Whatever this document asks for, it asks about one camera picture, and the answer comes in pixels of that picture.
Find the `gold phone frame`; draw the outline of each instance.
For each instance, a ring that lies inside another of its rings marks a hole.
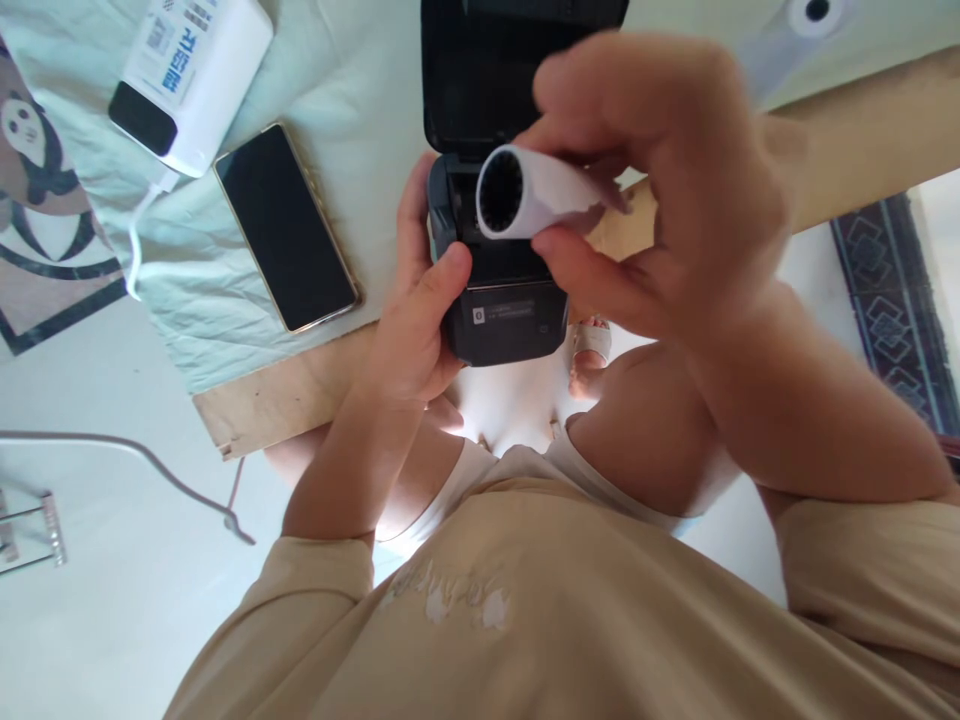
[[[263,135],[265,132],[267,132],[268,130],[272,130],[275,127],[280,128],[280,131],[283,133],[284,139],[286,139],[287,141],[287,145],[290,147],[290,152],[293,154],[293,159],[296,161],[297,167],[300,168],[300,175],[303,178],[304,184],[306,184],[308,190],[310,191],[310,196],[313,198],[313,204],[317,208],[317,214],[320,216],[320,221],[323,223],[324,228],[326,228],[327,230],[327,235],[330,237],[330,242],[333,245],[333,250],[337,254],[337,260],[340,262],[340,267],[343,268],[343,272],[347,276],[347,280],[350,283],[350,288],[353,290],[353,294],[355,298],[350,305],[347,305],[346,307],[341,308],[339,310],[335,310],[329,315],[324,315],[323,317],[317,318],[316,320],[311,320],[306,325],[298,328],[291,328],[290,326],[287,325],[287,319],[283,316],[283,312],[280,310],[280,305],[277,304],[277,299],[273,296],[273,290],[270,289],[270,283],[267,281],[267,276],[263,274],[263,269],[260,267],[260,261],[257,260],[257,253],[254,251],[253,246],[250,245],[250,240],[247,238],[247,233],[243,229],[243,224],[240,222],[240,218],[237,217],[237,211],[233,207],[233,201],[230,200],[230,195],[227,193],[227,189],[223,186],[223,178],[220,177],[220,173],[217,170],[217,164],[221,160],[223,160],[223,158],[241,150],[244,147],[244,145],[246,145],[249,142],[252,142],[256,137]],[[355,310],[357,307],[363,304],[363,294],[360,291],[360,286],[357,283],[357,280],[354,277],[353,272],[351,272],[349,266],[347,265],[346,260],[344,260],[343,253],[340,251],[340,243],[337,240],[337,236],[334,235],[333,228],[330,227],[330,223],[327,221],[327,216],[323,211],[323,201],[320,199],[320,193],[317,192],[317,186],[313,182],[313,178],[310,177],[309,173],[307,173],[306,168],[303,166],[303,162],[301,162],[300,156],[297,154],[297,146],[293,142],[293,138],[290,136],[290,132],[287,130],[287,126],[282,121],[278,120],[276,122],[270,123],[265,128],[263,128],[263,130],[257,133],[257,135],[255,135],[253,138],[250,138],[249,140],[244,141],[244,143],[239,147],[235,148],[234,150],[231,150],[230,152],[223,153],[213,163],[213,174],[216,175],[217,177],[217,183],[220,185],[220,190],[223,192],[223,197],[226,198],[227,200],[227,205],[230,207],[230,213],[233,215],[233,220],[234,222],[237,223],[237,228],[240,230],[240,235],[243,236],[243,242],[246,243],[247,249],[250,251],[250,255],[253,258],[253,264],[257,266],[257,272],[260,274],[260,279],[263,280],[263,284],[267,288],[267,294],[270,296],[270,302],[273,303],[273,307],[277,311],[277,317],[280,318],[280,323],[283,325],[284,330],[286,330],[288,333],[296,335],[298,333],[302,333],[306,330],[309,330],[310,328],[316,327],[321,323],[329,322],[334,318],[340,317],[341,315],[348,313],[351,310]]]

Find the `bed sheet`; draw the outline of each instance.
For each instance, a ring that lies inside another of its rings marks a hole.
[[[418,0],[262,5],[276,37],[224,148],[275,119],[287,123],[366,301],[334,322],[286,333],[214,176],[182,181],[140,225],[145,264],[139,287],[192,394],[379,316],[395,265],[396,203],[427,149]],[[704,34],[735,46],[778,5],[634,0],[625,28]],[[956,0],[863,0],[861,7],[850,33],[774,104],[960,43]],[[154,161],[110,123],[106,109],[144,10],[142,0],[0,0],[0,33],[124,265],[125,220],[146,191],[143,178]]]

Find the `phone screen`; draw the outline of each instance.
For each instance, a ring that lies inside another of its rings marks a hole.
[[[281,125],[218,160],[216,173],[287,330],[357,304],[357,289]]]

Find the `leg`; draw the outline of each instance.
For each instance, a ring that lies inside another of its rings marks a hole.
[[[430,403],[407,462],[387,499],[387,508],[377,526],[378,537],[392,538],[402,533],[437,496],[457,464],[464,442],[446,431],[462,427],[463,418],[449,400],[441,396]],[[293,487],[313,462],[329,431],[330,425],[323,425],[267,448],[264,454],[283,481]]]
[[[675,517],[702,514],[739,470],[721,445],[679,350],[648,345],[606,369],[595,367],[590,355],[574,359],[570,387],[599,402],[567,421],[574,447],[643,505]]]

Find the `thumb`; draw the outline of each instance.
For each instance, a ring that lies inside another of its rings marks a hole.
[[[533,249],[575,302],[618,325],[636,327],[651,309],[651,298],[636,278],[569,228],[544,230],[534,237]]]
[[[409,308],[414,322],[435,330],[453,301],[467,287],[473,256],[467,246],[456,242],[443,257],[420,278],[410,296]]]

